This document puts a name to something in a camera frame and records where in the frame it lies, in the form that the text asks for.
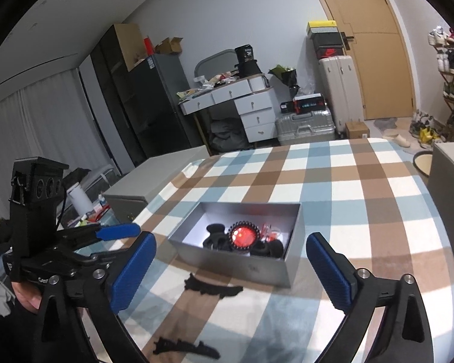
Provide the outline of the person's left hand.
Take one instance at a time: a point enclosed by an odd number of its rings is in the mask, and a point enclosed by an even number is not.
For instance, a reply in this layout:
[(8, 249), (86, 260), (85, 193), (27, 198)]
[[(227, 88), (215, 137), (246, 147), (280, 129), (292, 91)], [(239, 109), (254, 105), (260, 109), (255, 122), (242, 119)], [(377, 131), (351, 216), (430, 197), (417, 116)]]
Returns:
[(20, 305), (32, 313), (38, 313), (41, 305), (39, 289), (27, 282), (12, 282), (11, 285)]

